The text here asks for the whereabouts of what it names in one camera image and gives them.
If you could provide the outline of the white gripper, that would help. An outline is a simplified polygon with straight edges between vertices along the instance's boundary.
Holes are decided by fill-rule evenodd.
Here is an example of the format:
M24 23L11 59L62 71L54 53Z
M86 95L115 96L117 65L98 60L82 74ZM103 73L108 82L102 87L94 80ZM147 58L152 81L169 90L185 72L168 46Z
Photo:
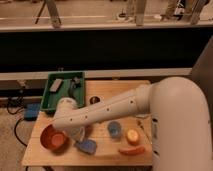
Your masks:
M77 141L77 142L82 142L85 137L85 128L80 127L80 128L72 128L67 130L67 135Z

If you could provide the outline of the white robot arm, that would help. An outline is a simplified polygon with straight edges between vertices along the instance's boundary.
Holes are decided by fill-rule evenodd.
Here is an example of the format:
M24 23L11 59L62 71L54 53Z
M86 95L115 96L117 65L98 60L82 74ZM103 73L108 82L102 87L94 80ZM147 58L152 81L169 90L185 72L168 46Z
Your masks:
M208 102L187 78L141 85L80 109L59 102L53 126L73 136L83 126L138 114L151 116L153 171L213 171Z

